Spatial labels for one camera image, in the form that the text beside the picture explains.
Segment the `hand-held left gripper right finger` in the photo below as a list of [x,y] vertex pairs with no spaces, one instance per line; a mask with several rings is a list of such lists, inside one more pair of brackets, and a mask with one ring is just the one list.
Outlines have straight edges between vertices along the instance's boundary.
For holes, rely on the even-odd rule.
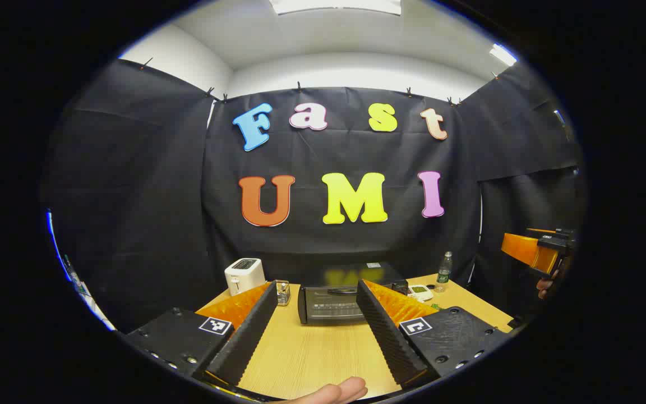
[[512,338],[461,307],[434,309],[366,279],[356,302],[403,389],[453,378]]

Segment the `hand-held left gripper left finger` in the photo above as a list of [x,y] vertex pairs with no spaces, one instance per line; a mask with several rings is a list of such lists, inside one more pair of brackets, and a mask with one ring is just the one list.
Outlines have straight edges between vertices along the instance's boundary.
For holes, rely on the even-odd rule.
[[237,386],[277,304],[276,283],[264,282],[197,312],[174,307],[123,338],[186,377]]

